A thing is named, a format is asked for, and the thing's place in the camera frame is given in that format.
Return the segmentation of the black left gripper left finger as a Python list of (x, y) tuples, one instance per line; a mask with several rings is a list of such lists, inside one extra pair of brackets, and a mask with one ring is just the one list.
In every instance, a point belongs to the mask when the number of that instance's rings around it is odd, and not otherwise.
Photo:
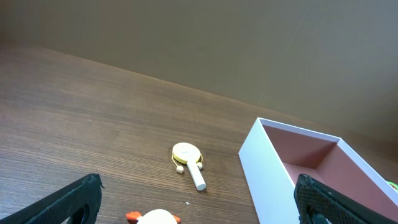
[(88, 174), (41, 200), (1, 219), (2, 224), (90, 224), (101, 207), (103, 184)]

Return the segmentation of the green ball red numbers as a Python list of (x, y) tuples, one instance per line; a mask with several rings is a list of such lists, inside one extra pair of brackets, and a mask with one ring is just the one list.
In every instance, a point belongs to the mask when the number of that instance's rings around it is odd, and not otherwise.
[(390, 182), (390, 181), (387, 181), (387, 183), (388, 183), (396, 192), (398, 192), (398, 185), (397, 185), (397, 184), (395, 184), (395, 183), (393, 183), (393, 182)]

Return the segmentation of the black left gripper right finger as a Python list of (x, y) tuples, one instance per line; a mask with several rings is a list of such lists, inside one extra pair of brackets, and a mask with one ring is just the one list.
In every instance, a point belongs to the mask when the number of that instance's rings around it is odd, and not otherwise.
[(307, 174), (294, 190), (300, 224), (397, 224)]

